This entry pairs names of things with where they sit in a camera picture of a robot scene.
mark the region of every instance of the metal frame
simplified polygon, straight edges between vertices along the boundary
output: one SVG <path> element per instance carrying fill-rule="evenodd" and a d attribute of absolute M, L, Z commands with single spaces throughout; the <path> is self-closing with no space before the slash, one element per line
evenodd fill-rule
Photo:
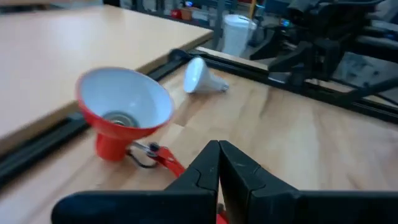
<path fill-rule="evenodd" d="M 391 87 L 396 87 L 398 84 L 398 79 L 396 78 L 388 82 L 382 82 L 348 93 L 342 93 L 312 83 L 306 83 L 304 86 L 281 83 L 269 79 L 267 70 L 197 50 L 187 53 L 179 49 L 172 50 L 169 53 L 168 62 L 149 72 L 147 75 L 156 81 L 160 81 L 176 69 L 188 63 L 194 57 L 203 58 L 209 67 L 217 70 L 398 124 L 397 108 L 362 98 L 374 95 L 380 91 L 385 91 Z M 84 119 L 80 115 L 75 115 L 62 121 L 56 127 L 39 137 L 25 142 L 23 145 L 11 150 L 8 155 L 0 158 L 0 188 L 32 167 L 35 163 L 46 158 L 47 155 L 59 150 L 63 143 L 71 140 L 87 128 L 88 125 L 85 123 Z"/>

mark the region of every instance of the workshop background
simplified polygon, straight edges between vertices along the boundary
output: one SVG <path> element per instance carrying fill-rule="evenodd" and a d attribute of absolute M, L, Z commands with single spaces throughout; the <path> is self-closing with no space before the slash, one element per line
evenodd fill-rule
<path fill-rule="evenodd" d="M 132 0 L 120 0 L 120 6 L 126 9 L 132 9 L 133 6 L 133 1 Z M 217 26 L 216 20 L 217 20 L 217 13 L 218 10 L 216 7 L 207 7 L 205 4 L 202 4 L 203 2 L 215 2 L 217 3 L 217 0 L 196 0 L 194 1 L 194 4 L 198 4 L 201 7 L 201 10 L 196 10 L 193 11 L 192 13 L 192 18 L 196 19 L 198 21 L 208 21 L 208 25 L 213 28 Z M 225 0 L 226 6 L 227 4 L 230 4 L 229 0 Z M 262 22 L 257 24 L 257 29 L 256 33 L 254 34 L 255 37 L 257 37 L 257 41 L 261 42 L 261 40 L 264 39 L 261 35 L 263 35 L 262 29 L 264 26 L 267 24 L 272 24 L 272 23 L 278 23 L 279 19 L 275 17 L 274 7 L 279 7 L 280 3 L 287 3 L 290 2 L 290 0 L 265 0 L 265 2 L 259 2 L 258 5 L 266 6 L 265 9 L 262 10 L 257 10 L 257 18 L 261 18 Z M 142 5 L 144 6 L 144 9 L 147 11 L 156 11 L 157 4 L 159 4 L 159 0 L 142 0 Z M 93 6 L 93 5 L 101 5 L 103 4 L 102 0 L 93 0 L 93 1 L 77 1 L 77 2 L 71 2 L 71 3 L 57 3 L 51 6 L 51 9 L 57 10 L 59 8 L 79 8 L 79 7 L 87 7 L 87 6 Z M 163 14 L 164 15 L 171 15 L 172 10 L 175 8 L 176 4 L 180 6 L 181 1 L 178 0 L 164 0 L 162 2 L 164 5 L 164 10 Z M 25 10 L 42 10 L 42 8 L 39 7 L 33 7 L 33 8 L 28 8 L 26 9 L 25 7 L 18 7 L 18 8 L 7 8 L 7 7 L 2 7 L 0 8 L 0 14 L 4 13 L 17 13 L 17 11 L 25 11 Z M 238 0 L 236 7 L 232 10 L 232 13 L 234 14 L 239 14 L 242 16 L 249 17 L 249 12 L 251 10 L 251 4 L 250 0 Z M 222 16 L 225 16 L 227 14 L 231 13 L 231 9 L 228 9 L 228 7 L 225 7 L 225 10 L 222 12 Z M 398 1 L 396 0 L 386 0 L 378 5 L 377 13 L 376 13 L 380 18 L 382 18 L 385 21 L 390 21 L 390 22 L 395 22 L 398 23 Z M 386 24 L 383 22 L 377 22 L 377 26 L 380 27 L 385 27 L 388 26 L 390 29 L 398 30 L 398 25 L 392 25 L 392 24 Z M 204 43 L 202 46 L 209 48 L 209 49 L 215 49 L 218 51 L 221 51 L 223 48 L 224 44 L 224 38 L 222 36 L 222 29 L 224 25 L 223 22 L 221 23 L 221 34 L 219 39 L 213 39 L 209 40 L 208 42 Z M 244 52 L 241 54 L 242 58 L 249 58 L 249 56 L 254 52 L 255 47 L 248 45 Z M 265 60 L 260 60 L 260 63 L 267 64 L 271 61 L 272 59 L 265 59 Z M 371 58 L 371 57 L 364 57 L 361 55 L 356 55 L 352 53 L 347 53 L 340 63 L 339 68 L 336 70 L 334 77 L 338 78 L 340 80 L 343 80 L 345 82 L 348 82 L 352 85 L 355 86 L 363 86 L 364 83 L 368 82 L 369 84 L 373 83 L 378 83 L 383 80 L 386 80 L 390 77 L 397 76 L 398 74 L 396 73 L 396 70 L 398 70 L 398 64 L 392 63 L 392 62 L 387 62 L 383 60 L 379 60 L 376 58 Z M 395 88 L 393 90 L 389 90 L 384 92 L 382 95 L 394 100 L 398 101 L 398 88 Z"/>

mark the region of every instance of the red handle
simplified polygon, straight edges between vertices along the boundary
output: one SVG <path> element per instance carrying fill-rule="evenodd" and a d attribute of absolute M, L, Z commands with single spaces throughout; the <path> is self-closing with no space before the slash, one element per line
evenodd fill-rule
<path fill-rule="evenodd" d="M 174 157 L 174 155 L 170 152 L 168 148 L 161 146 L 156 154 L 157 157 L 153 157 L 152 159 L 172 171 L 177 178 L 179 178 L 181 174 L 184 173 L 184 166 L 181 165 L 181 163 Z M 228 219 L 226 217 L 225 211 L 221 212 L 221 214 L 217 214 L 216 221 L 217 224 L 228 224 Z"/>

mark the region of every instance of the white container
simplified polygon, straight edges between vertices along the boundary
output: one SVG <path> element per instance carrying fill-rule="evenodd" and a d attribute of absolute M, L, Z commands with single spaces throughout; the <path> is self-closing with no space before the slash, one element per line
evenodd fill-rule
<path fill-rule="evenodd" d="M 224 47 L 222 52 L 241 56 L 257 25 L 240 15 L 224 16 Z"/>

